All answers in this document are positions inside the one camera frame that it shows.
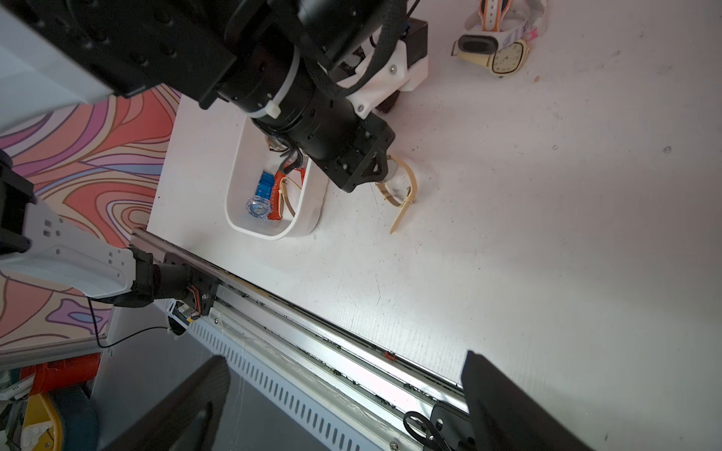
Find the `blue transparent watch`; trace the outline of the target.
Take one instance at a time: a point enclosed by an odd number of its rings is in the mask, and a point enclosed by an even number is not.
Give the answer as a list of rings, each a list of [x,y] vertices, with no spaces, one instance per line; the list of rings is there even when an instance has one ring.
[[[272,212],[271,196],[275,185],[275,176],[263,171],[255,194],[246,202],[247,212],[258,219],[266,219]]]

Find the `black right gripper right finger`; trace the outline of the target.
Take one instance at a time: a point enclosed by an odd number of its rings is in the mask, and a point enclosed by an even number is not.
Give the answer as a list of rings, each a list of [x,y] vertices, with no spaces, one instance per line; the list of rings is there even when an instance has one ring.
[[[479,450],[588,450],[501,370],[469,351],[462,370],[469,422]]]

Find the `beige thin strap watch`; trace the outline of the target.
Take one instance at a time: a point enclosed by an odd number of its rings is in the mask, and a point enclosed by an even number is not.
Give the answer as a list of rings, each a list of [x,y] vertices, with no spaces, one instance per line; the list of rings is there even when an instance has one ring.
[[[381,182],[375,182],[375,187],[384,201],[397,210],[389,234],[392,235],[399,228],[404,216],[417,200],[419,184],[412,167],[403,159],[393,155],[387,156],[388,173]]]

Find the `red transparent watch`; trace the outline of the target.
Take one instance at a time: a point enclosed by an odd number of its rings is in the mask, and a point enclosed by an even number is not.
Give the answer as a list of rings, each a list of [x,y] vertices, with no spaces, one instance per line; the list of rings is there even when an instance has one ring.
[[[274,186],[272,188],[270,198],[270,212],[266,218],[270,221],[280,221],[284,212],[287,210],[292,218],[295,218],[296,212],[289,198],[289,186],[293,186],[298,192],[303,189],[306,178],[306,169],[304,167],[293,169],[291,173],[285,174],[280,169],[274,175]]]

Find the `white orange strap watch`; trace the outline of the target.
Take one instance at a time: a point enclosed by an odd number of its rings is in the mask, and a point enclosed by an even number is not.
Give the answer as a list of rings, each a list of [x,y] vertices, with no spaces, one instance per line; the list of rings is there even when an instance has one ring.
[[[483,31],[498,32],[501,23],[510,9],[511,0],[481,0],[479,2],[479,18]]]

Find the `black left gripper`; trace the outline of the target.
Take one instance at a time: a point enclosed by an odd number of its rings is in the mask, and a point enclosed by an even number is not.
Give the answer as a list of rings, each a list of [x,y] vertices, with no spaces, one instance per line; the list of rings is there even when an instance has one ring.
[[[304,151],[331,182],[351,193],[387,177],[387,152],[395,138],[385,120],[371,114],[365,120],[334,120],[319,127],[304,139]]]

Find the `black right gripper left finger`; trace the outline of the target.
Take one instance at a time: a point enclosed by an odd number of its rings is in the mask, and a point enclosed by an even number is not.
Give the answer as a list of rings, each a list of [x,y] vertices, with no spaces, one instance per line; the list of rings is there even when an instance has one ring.
[[[214,355],[105,448],[211,450],[230,385],[227,359]]]

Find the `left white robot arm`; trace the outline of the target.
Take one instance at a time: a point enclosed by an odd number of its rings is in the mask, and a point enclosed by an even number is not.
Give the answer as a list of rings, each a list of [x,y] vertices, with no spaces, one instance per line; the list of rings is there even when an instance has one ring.
[[[406,20],[403,1],[5,1],[1,125],[165,85],[238,106],[351,192],[387,176],[394,132],[351,97]]]

